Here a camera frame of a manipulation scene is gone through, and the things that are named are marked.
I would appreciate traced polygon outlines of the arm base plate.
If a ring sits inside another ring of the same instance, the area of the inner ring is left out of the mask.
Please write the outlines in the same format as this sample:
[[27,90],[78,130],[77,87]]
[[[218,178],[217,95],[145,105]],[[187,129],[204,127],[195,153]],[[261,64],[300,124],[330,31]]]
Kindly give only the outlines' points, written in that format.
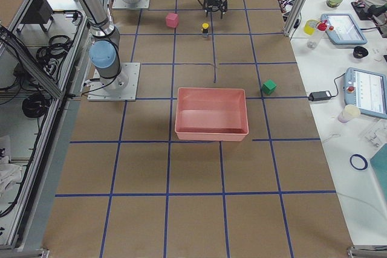
[[140,10],[148,9],[151,0],[114,0],[113,10]]
[[92,82],[87,99],[91,102],[118,102],[136,99],[138,80],[140,76],[140,63],[121,63],[121,73],[110,83],[102,78],[102,81]]

